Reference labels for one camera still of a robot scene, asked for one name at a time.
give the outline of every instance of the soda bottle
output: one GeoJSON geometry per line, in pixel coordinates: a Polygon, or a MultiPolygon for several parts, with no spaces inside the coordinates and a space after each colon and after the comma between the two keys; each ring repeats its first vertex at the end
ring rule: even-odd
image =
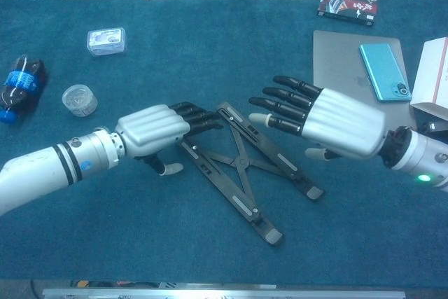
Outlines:
{"type": "Polygon", "coordinates": [[[31,61],[26,55],[17,58],[0,88],[0,121],[13,124],[19,116],[35,109],[46,81],[41,60],[31,61]]]}

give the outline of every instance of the white robotic arm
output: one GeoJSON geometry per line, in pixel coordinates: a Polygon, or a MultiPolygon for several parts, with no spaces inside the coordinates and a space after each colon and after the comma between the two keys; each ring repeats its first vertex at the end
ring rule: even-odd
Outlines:
{"type": "Polygon", "coordinates": [[[98,129],[37,152],[9,160],[0,171],[0,216],[22,204],[115,167],[125,155],[142,159],[160,175],[176,173],[181,164],[164,165],[157,152],[211,128],[220,128],[216,113],[184,102],[157,105],[118,120],[115,132],[98,129]]]}
{"type": "Polygon", "coordinates": [[[448,192],[448,145],[400,127],[387,130],[385,115],[371,106],[331,89],[320,89],[295,78],[276,76],[274,82],[294,90],[264,88],[266,95],[277,97],[283,104],[261,97],[250,103],[278,113],[252,113],[249,119],[320,144],[311,148],[312,158],[329,160],[344,156],[369,159],[379,155],[384,164],[408,173],[448,192]]]}

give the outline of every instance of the green led light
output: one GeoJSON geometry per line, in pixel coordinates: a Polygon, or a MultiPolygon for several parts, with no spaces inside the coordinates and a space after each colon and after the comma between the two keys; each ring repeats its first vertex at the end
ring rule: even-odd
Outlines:
{"type": "Polygon", "coordinates": [[[423,182],[431,181],[431,177],[426,174],[419,175],[417,178],[418,178],[418,180],[423,181],[423,182]]]}

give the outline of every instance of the black stripe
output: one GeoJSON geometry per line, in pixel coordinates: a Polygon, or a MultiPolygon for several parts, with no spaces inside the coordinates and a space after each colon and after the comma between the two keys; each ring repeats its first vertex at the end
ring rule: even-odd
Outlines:
{"type": "Polygon", "coordinates": [[[70,145],[68,145],[68,143],[62,143],[62,145],[67,150],[71,162],[75,167],[76,177],[78,178],[78,181],[81,181],[83,179],[83,173],[81,172],[81,168],[79,167],[79,163],[78,160],[76,159],[75,153],[73,153],[73,150],[71,149],[70,145]]]}
{"type": "Polygon", "coordinates": [[[69,164],[67,164],[67,161],[64,158],[64,155],[62,154],[61,150],[57,145],[53,146],[53,149],[55,150],[57,156],[59,157],[59,160],[61,161],[62,167],[64,168],[65,175],[67,175],[67,180],[69,181],[69,186],[73,185],[73,177],[71,175],[69,164]]]}

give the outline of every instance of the smartphone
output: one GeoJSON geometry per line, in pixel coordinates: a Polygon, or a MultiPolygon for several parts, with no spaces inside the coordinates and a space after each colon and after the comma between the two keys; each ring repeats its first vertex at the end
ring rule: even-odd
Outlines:
{"type": "Polygon", "coordinates": [[[380,102],[410,101],[411,92],[388,43],[365,43],[361,55],[380,102]]]}

